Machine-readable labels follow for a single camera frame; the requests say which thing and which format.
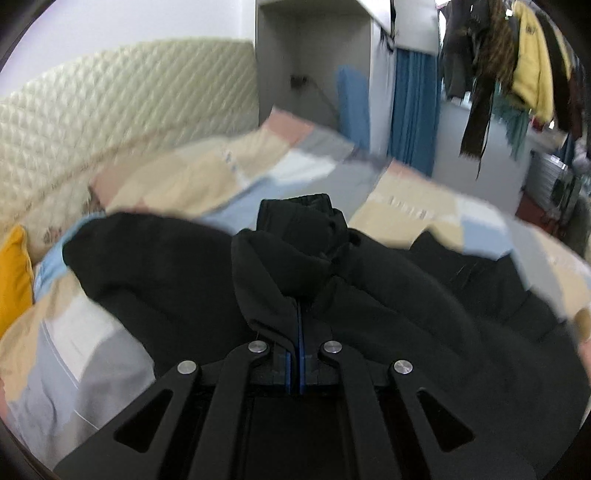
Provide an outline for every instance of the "triangular cutout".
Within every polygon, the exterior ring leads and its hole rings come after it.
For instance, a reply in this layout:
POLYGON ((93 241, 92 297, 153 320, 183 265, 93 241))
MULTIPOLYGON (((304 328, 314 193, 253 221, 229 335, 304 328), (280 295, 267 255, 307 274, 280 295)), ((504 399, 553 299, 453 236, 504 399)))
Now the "triangular cutout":
POLYGON ((451 452, 474 440, 474 434, 470 429, 449 413, 426 390, 421 390, 417 395, 441 450, 451 452))
POLYGON ((172 397, 172 390, 162 390, 156 398, 117 429, 115 440, 139 453, 147 452, 172 397))

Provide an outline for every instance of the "silver screw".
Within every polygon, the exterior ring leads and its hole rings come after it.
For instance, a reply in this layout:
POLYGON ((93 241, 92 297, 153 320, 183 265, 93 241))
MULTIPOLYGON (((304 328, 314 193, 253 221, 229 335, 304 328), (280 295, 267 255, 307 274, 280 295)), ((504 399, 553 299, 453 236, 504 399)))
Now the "silver screw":
POLYGON ((343 349, 343 345, 336 340, 329 340, 324 344, 324 351, 326 353, 339 353, 343 349))
POLYGON ((398 360, 395 364, 394 364, 394 369, 399 373, 399 374, 403 374, 403 375, 407 375, 410 372, 413 371, 413 365, 411 362, 409 362, 408 360, 398 360))
POLYGON ((248 349, 252 353, 263 353, 265 350, 267 350, 267 343, 263 342, 262 340, 255 340, 254 342, 248 344, 248 349))
POLYGON ((178 373, 183 375, 192 374, 196 369, 197 364, 193 360, 183 360, 177 367, 178 373))

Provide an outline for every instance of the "bed sheet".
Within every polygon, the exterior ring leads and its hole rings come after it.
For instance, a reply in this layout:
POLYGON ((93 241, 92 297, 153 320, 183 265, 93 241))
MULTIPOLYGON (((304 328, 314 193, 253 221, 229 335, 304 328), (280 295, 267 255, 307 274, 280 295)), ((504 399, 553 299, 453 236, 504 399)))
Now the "bed sheet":
MULTIPOLYGON (((217 139, 207 148, 202 142, 189 145, 167 154, 169 160, 170 155, 177 155, 179 169, 163 179, 168 186, 161 196, 148 200, 153 182, 158 185, 152 173, 160 171, 161 158, 143 163, 136 158, 126 175, 104 171, 107 210, 148 205, 235 233, 255 226, 264 198, 324 192, 351 227, 386 245, 407 247, 429 229, 461 252, 489 258, 512 255, 525 285, 546 299, 559 318, 571 322, 573 337, 589 337, 585 325, 591 316, 580 312, 587 312, 591 300, 591 269, 580 258, 544 232, 399 162, 365 153, 330 130, 274 110, 259 131, 217 139), (196 197, 190 188, 181 188, 186 184, 180 173, 199 172, 203 166, 212 168, 207 178, 220 189, 196 197), (116 185, 109 183, 112 179, 116 185), (166 196, 166 191, 177 194, 166 196)), ((49 468, 154 381, 152 360, 142 345, 86 297, 70 271, 55 265, 60 260, 53 255, 51 272, 57 273, 37 283, 47 293, 36 291, 38 303, 0 340, 0 416, 49 468)), ((582 357, 589 363, 588 344, 582 345, 582 357)))

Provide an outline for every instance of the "yellow sweater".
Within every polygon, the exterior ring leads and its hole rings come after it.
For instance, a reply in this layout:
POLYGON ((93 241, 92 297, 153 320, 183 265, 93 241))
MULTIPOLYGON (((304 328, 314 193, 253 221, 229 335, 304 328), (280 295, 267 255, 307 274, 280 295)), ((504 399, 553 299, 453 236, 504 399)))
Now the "yellow sweater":
POLYGON ((516 1, 512 8, 521 22, 513 92, 534 111, 539 120, 548 123, 554 116, 554 88, 544 32, 528 6, 516 1))

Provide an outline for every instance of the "black jacket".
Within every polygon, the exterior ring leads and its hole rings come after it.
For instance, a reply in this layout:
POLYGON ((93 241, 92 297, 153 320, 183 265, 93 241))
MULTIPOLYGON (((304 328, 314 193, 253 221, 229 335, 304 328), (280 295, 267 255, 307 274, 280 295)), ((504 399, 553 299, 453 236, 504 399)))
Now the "black jacket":
POLYGON ((461 255, 429 233, 408 251, 390 249, 348 229, 323 195, 262 202, 257 230, 231 240, 231 273, 229 241, 182 220, 121 213, 82 227, 64 259, 160 370, 163 359, 223 358, 251 338, 247 324, 293 352, 301 319, 319 341, 385 365, 411 361, 475 435, 518 452, 540 476, 577 433, 585 372, 565 325, 524 290, 510 257, 461 255))

